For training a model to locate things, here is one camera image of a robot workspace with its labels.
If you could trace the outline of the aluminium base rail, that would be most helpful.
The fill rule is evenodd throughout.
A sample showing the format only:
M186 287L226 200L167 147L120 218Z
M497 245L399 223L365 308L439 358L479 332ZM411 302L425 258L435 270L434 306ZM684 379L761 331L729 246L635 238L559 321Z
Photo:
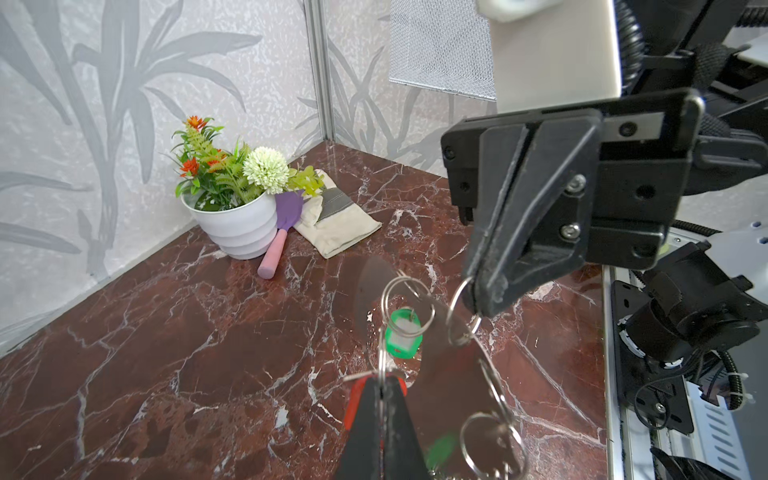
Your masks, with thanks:
M767 323L767 226L681 222L633 246L607 289L627 479L746 479L734 414L752 399L732 351Z

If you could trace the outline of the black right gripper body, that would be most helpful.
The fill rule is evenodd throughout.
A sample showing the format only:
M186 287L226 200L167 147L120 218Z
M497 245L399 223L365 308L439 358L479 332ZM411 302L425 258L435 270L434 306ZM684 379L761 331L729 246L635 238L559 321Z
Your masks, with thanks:
M602 116L597 186L586 261L621 266L633 246L662 243L684 193L704 113L691 88L463 120L441 137L453 204L474 224L479 137L487 129L531 125L555 115Z

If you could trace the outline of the red tag key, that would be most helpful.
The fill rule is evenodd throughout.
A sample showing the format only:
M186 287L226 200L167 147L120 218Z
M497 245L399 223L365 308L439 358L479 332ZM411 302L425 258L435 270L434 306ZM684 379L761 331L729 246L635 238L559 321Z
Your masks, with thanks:
M406 403L408 389L403 378L387 370L385 326L376 335L376 360L371 371L349 376L352 388L343 426L352 435L361 432L367 439L400 438L413 432Z

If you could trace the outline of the green key tag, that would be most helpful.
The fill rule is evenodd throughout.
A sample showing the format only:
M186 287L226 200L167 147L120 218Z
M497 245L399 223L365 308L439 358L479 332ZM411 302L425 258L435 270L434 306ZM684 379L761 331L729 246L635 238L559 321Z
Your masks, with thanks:
M395 310L385 331L386 351L394 358L414 359L423 340L421 334L417 335L420 329L421 322L414 310Z

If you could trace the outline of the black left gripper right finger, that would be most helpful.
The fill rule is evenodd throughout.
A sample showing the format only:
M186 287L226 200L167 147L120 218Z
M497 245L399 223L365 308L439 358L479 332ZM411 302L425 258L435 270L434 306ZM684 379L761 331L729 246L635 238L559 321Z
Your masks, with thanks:
M382 468L390 480L430 479L399 379L387 377L382 389Z

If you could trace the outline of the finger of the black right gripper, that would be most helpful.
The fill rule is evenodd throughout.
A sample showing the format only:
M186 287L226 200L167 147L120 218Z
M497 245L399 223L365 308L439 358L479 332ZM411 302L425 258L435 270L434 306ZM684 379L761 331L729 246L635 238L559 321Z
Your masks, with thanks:
M473 294L482 286L480 270L528 135L529 129L523 123L492 127L479 137L477 205L465 261Z
M527 125L529 135L480 270L470 310L494 317L523 294L583 266L597 186L596 110Z

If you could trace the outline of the white flower pot with plant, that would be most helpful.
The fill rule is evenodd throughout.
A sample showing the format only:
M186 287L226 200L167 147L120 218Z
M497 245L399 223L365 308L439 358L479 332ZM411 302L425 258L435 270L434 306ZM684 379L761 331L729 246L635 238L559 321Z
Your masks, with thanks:
M232 151L220 149L214 140L221 130L210 117L190 116L173 133L180 177L175 195L221 251L251 260L265 254L277 235L278 196L317 196L325 189L323 174L311 166L292 168L269 147L237 141Z

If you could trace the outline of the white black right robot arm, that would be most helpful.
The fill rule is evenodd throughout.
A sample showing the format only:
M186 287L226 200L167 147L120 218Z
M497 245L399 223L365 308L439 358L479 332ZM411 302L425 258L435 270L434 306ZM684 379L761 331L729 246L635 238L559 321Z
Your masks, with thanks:
M492 317L587 263L648 270L680 200L767 172L767 118L705 93L744 1L481 1L498 112L441 139L473 228L461 295Z

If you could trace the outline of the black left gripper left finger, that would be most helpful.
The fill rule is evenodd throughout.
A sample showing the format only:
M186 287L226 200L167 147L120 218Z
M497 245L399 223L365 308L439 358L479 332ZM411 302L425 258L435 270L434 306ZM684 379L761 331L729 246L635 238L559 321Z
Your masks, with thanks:
M343 422L347 433L346 443L334 479L381 478L380 394L376 376L355 381Z

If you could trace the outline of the beige grey garden glove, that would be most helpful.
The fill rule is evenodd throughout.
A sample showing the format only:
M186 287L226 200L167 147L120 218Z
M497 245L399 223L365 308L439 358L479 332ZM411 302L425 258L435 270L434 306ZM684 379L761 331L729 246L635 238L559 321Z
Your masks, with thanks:
M340 190L325 171L318 174L324 189L305 199L294 229L323 258L330 259L377 232L382 224Z

